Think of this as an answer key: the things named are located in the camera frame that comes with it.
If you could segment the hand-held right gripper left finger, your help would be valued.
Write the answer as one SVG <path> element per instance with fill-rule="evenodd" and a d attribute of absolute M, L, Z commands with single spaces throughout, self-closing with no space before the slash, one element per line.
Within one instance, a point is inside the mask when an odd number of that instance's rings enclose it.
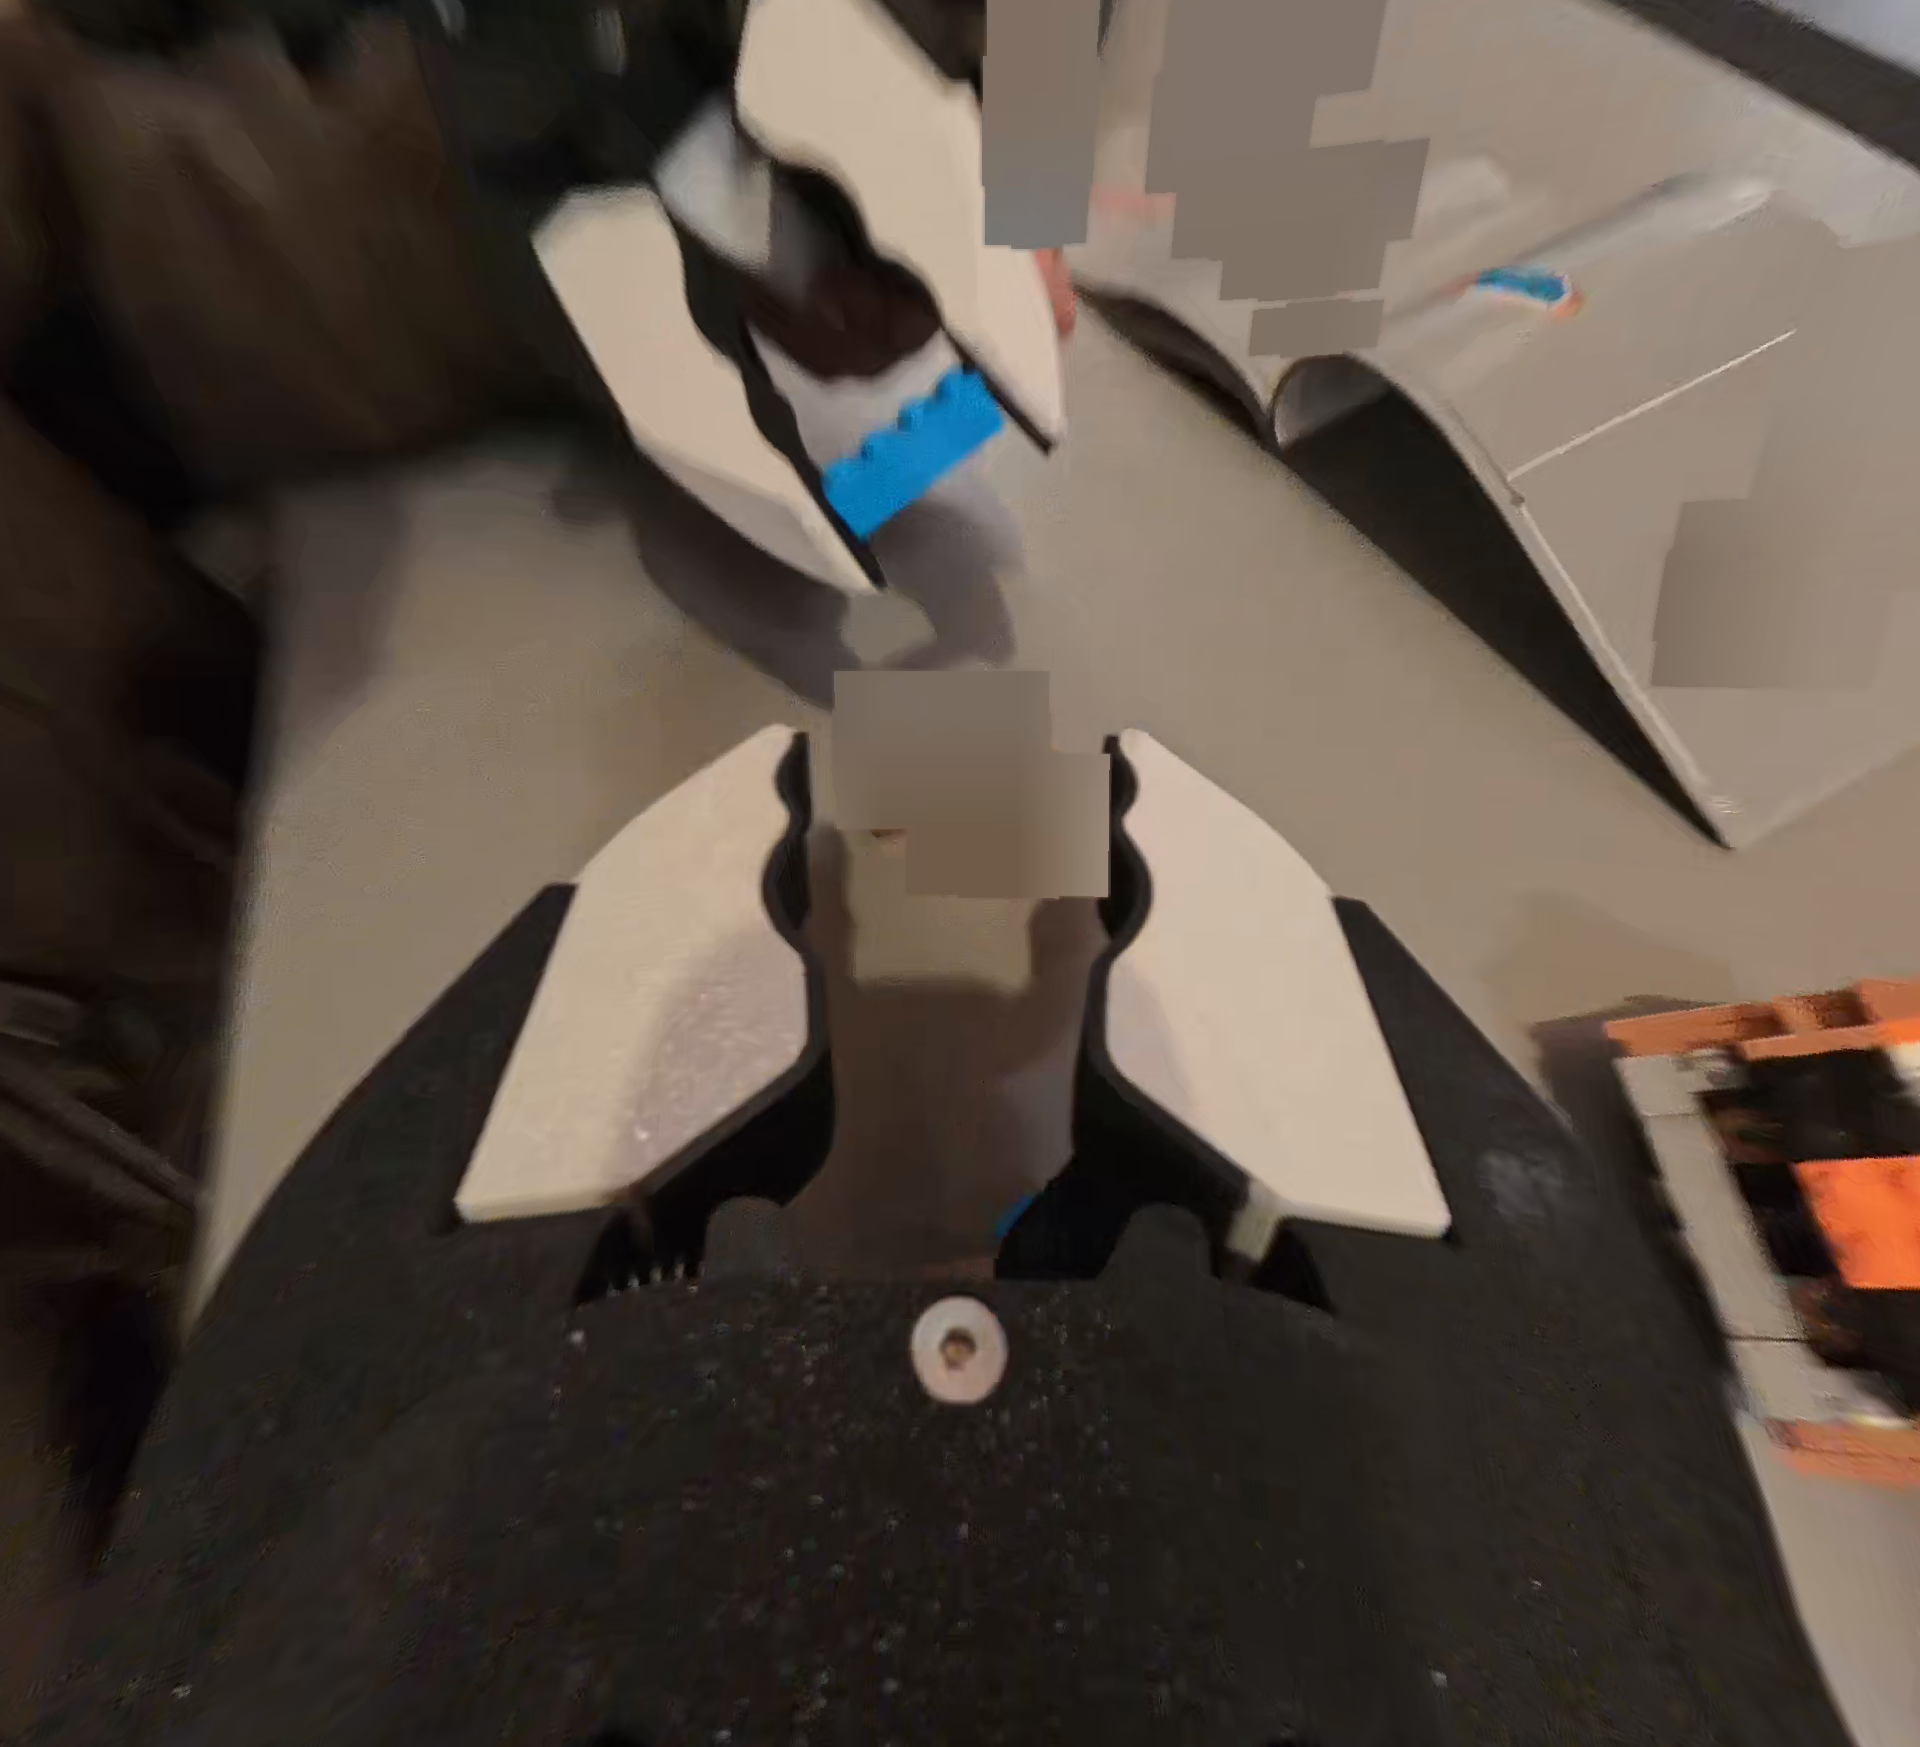
<path fill-rule="evenodd" d="M 808 733 L 760 723 L 568 882 L 457 1222 L 667 1192 L 814 1055 Z"/>

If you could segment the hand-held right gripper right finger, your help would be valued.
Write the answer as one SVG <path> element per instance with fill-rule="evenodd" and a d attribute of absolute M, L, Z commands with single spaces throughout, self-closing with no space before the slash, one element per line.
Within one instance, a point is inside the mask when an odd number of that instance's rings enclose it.
<path fill-rule="evenodd" d="M 1093 1055 L 1223 1185 L 1223 1232 L 1283 1222 L 1445 1237 L 1449 1197 L 1329 882 L 1154 733 L 1113 742 L 1113 958 Z"/>

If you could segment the person's dark zip jacket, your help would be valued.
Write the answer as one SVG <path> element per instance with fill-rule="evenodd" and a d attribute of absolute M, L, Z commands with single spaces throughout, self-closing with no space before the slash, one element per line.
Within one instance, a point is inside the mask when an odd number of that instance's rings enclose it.
<path fill-rule="evenodd" d="M 8 409 L 8 1458 L 108 1543 L 171 1376 L 255 750 L 255 614 Z"/>

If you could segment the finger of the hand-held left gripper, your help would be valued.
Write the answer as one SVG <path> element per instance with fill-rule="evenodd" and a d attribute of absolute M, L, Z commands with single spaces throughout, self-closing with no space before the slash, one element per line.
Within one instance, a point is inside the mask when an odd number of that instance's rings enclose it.
<path fill-rule="evenodd" d="M 1067 437 L 1059 333 L 1027 249 L 984 243 L 976 99 L 878 0 L 746 0 L 733 99 L 779 165 L 828 174 L 869 256 L 907 265 L 999 409 Z"/>
<path fill-rule="evenodd" d="M 760 430 L 739 359 L 697 324 L 687 256 L 656 194 L 568 194 L 532 226 L 532 264 L 649 462 L 797 577 L 885 587 L 804 459 Z"/>

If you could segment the brown toy brick model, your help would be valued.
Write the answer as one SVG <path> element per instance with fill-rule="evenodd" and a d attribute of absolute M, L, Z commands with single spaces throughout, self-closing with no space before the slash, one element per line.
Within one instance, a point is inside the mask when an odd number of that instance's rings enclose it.
<path fill-rule="evenodd" d="M 1920 978 L 1607 1025 L 1735 1412 L 1822 1480 L 1920 1487 Z"/>

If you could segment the person's left forearm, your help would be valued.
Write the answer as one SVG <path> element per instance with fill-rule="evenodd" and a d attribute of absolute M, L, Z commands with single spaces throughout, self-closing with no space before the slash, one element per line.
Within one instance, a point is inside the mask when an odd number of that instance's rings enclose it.
<path fill-rule="evenodd" d="M 417 36 L 190 60 L 8 12 L 8 320 L 74 279 L 209 486 L 417 459 L 555 382 L 449 169 Z"/>

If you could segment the long blue brick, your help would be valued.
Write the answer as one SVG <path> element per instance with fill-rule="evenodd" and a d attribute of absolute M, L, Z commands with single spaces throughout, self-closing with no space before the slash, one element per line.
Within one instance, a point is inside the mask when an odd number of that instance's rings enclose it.
<path fill-rule="evenodd" d="M 999 430 L 999 398 L 973 364 L 952 364 L 928 398 L 902 403 L 885 430 L 820 462 L 820 500 L 853 533 L 878 533 Z"/>

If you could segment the grey instruction booklet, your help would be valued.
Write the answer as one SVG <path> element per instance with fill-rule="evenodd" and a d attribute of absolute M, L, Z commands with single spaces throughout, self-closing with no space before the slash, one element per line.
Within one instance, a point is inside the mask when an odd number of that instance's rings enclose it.
<path fill-rule="evenodd" d="M 1079 279 L 1714 847 L 1910 757 L 1910 226 L 1445 165 L 1354 305 L 1230 305 L 1166 198 L 1095 198 Z"/>

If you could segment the grey desk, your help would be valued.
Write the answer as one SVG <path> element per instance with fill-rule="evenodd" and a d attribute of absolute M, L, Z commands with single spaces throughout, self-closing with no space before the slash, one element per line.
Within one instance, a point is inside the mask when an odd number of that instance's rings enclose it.
<path fill-rule="evenodd" d="M 565 430 L 274 492 L 268 750 L 190 1308 L 324 1117 L 477 944 L 656 791 L 859 658 L 1053 676 L 1059 742 L 1146 723 L 1364 896 L 1544 1107 L 1621 1107 L 1607 1015 L 1910 972 L 1910 757 L 1723 855 L 1403 409 L 1283 462 L 1113 324 L 1067 451 L 984 451 L 839 609 Z M 902 896 L 853 847 L 853 1151 L 928 1260 L 1059 1154 L 1093 919 Z"/>

